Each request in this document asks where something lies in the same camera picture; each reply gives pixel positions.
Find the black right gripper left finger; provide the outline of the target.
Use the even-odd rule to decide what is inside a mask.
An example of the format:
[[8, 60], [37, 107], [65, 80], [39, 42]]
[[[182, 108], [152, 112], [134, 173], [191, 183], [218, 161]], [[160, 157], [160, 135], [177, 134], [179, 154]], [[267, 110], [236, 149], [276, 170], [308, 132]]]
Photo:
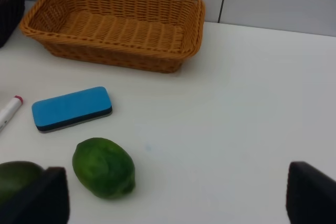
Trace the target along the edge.
[[1, 223], [67, 223], [70, 200], [66, 170], [50, 167], [1, 205]]

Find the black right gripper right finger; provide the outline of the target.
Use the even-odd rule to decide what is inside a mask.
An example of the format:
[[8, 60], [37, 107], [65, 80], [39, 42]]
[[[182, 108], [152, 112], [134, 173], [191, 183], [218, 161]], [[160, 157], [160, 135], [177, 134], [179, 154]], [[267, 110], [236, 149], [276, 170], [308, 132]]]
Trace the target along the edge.
[[290, 223], [335, 223], [335, 180], [306, 162], [290, 163], [286, 211]]

